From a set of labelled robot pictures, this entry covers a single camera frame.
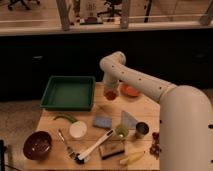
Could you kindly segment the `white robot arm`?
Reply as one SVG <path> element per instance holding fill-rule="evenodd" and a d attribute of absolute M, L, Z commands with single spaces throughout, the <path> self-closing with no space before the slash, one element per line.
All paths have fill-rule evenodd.
<path fill-rule="evenodd" d="M 159 170 L 213 171 L 213 105 L 200 89 L 125 66 L 117 51 L 100 60 L 105 90 L 123 81 L 160 105 Z"/>

